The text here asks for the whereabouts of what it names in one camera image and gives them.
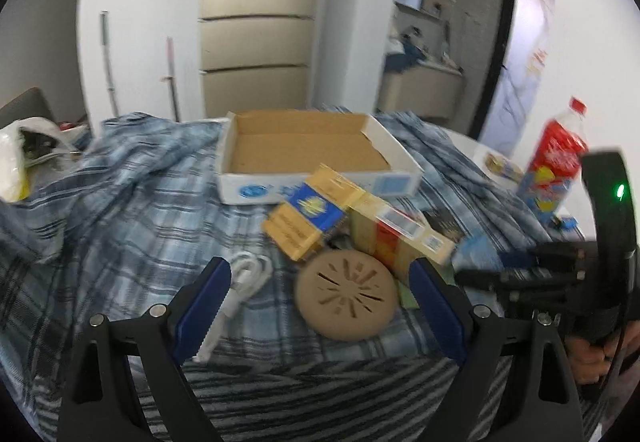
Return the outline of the person's right hand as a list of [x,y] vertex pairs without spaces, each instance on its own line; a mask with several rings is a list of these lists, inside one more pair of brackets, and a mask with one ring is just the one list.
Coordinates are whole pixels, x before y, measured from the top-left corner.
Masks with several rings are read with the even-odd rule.
[[620,337],[615,336],[603,347],[597,347],[579,337],[565,338],[566,355],[576,384],[595,384],[608,373],[618,340]]

